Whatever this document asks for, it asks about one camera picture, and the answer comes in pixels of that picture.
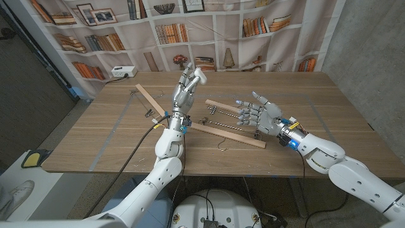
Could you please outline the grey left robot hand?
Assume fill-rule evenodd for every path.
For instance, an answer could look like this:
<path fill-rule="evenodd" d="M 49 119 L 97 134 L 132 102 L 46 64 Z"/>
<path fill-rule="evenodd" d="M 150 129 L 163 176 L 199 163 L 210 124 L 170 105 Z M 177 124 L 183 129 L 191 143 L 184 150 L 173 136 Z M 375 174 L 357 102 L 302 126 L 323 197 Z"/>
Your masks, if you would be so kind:
<path fill-rule="evenodd" d="M 181 132 L 182 127 L 191 125 L 188 112 L 194 103 L 198 83 L 206 81 L 205 77 L 201 78 L 202 74 L 199 68 L 192 71 L 192 63 L 188 63 L 182 72 L 172 94 L 172 114 L 168 121 L 170 130 Z"/>

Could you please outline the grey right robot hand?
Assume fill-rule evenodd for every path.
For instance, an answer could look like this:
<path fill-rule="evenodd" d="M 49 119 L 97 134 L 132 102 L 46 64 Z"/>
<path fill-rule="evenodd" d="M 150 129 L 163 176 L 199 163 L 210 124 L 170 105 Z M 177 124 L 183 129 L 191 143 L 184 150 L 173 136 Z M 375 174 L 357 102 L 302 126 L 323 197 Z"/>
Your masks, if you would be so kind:
<path fill-rule="evenodd" d="M 240 116 L 237 125 L 252 125 L 264 134 L 276 136 L 282 146 L 297 150 L 307 133 L 299 127 L 290 129 L 294 122 L 284 119 L 281 109 L 275 103 L 268 101 L 254 91 L 252 95 L 260 104 L 241 100 L 236 101 L 238 105 L 245 106 L 245 108 L 238 111 Z"/>

